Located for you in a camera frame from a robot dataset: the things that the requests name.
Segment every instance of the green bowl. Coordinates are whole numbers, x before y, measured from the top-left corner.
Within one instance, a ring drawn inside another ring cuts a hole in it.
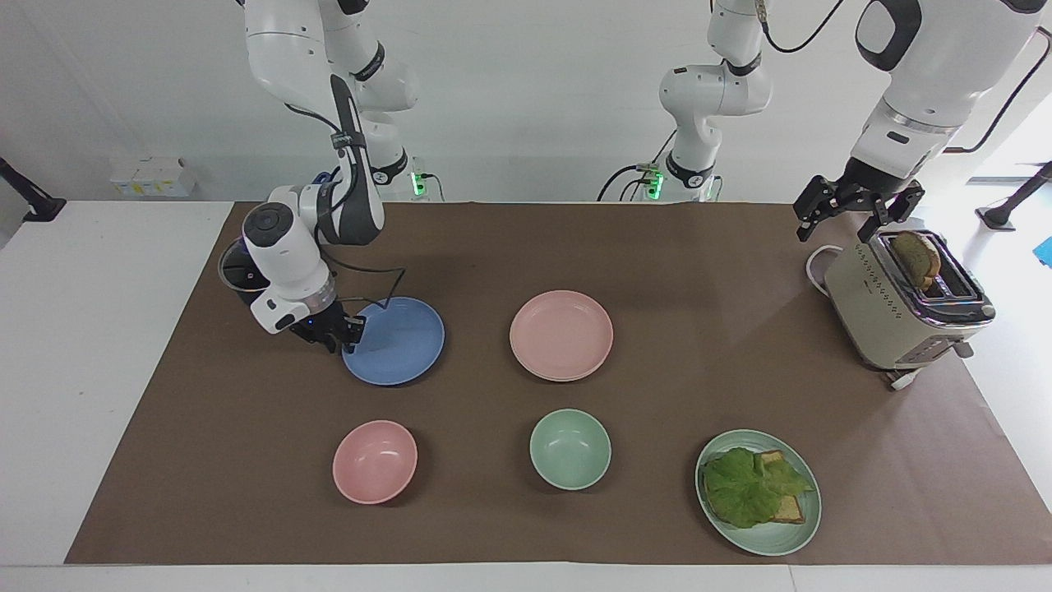
[[[705,494],[702,468],[709,461],[719,458],[734,448],[744,448],[752,452],[781,450],[785,454],[786,462],[810,482],[814,491],[802,493],[796,497],[806,520],[803,525],[768,523],[756,525],[750,529],[740,529],[716,517]],[[778,557],[800,551],[814,537],[814,533],[818,530],[818,523],[822,522],[822,494],[818,493],[818,483],[814,481],[811,468],[807,466],[807,463],[804,463],[795,450],[789,448],[789,445],[763,432],[734,430],[712,438],[712,442],[705,446],[697,458],[697,466],[694,468],[694,487],[697,490],[697,501],[702,504],[702,510],[705,511],[705,515],[708,516],[709,522],[720,534],[737,547],[756,555]]]
[[[610,436],[591,415],[562,409],[545,415],[529,438],[533,468],[549,484],[566,491],[587,489],[610,467]]]

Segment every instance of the bread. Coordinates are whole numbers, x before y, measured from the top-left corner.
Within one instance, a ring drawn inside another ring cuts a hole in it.
[[[938,253],[938,248],[932,244],[931,239],[922,233],[907,230],[891,239],[891,249],[898,256],[903,271],[909,278],[910,283],[920,288],[922,291],[931,287],[938,271],[943,268],[943,258]]]
[[[769,450],[767,452],[760,453],[760,460],[767,465],[769,463],[774,463],[775,461],[785,461],[786,456],[781,450]],[[782,497],[782,505],[778,506],[778,511],[774,513],[774,517],[771,518],[772,523],[778,523],[783,525],[802,525],[805,523],[804,512],[800,509],[800,502],[793,495],[786,495]]]

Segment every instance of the blue paper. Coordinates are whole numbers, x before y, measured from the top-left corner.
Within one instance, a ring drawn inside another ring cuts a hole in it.
[[[1034,248],[1034,254],[1037,254],[1037,260],[1045,263],[1046,266],[1052,267],[1052,236],[1040,243],[1037,248]]]
[[[351,374],[370,385],[403,385],[427,372],[446,341],[442,319],[414,299],[391,299],[387,310],[369,305],[362,343],[343,362]]]

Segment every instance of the pink bowl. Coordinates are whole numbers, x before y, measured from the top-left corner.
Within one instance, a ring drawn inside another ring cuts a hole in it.
[[[555,383],[599,370],[613,347],[613,324],[599,303],[578,291],[546,291],[511,322],[511,351],[531,373]]]
[[[355,428],[332,458],[332,481],[356,504],[383,504],[409,485],[417,471],[417,442],[393,422]]]

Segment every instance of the brown tablecloth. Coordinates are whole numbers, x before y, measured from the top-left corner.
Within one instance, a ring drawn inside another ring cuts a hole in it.
[[[808,284],[808,252],[850,240],[843,219],[801,244],[783,205],[390,205],[373,245],[335,251],[408,264],[401,292],[440,312],[447,343],[428,374],[383,389],[266,335],[221,285],[216,258],[249,207],[234,208],[67,563],[1052,563],[1052,517],[960,362],[889,392]],[[343,295],[379,298],[388,280],[339,275]],[[533,377],[508,346],[519,307],[552,288],[591,294],[614,323],[610,359],[580,383]],[[613,443],[582,493],[529,462],[534,423],[566,407]],[[419,470],[392,503],[356,506],[332,453],[378,419],[412,431]],[[822,527],[786,559],[736,550],[699,508],[697,454],[736,428],[789,443],[821,485]]]

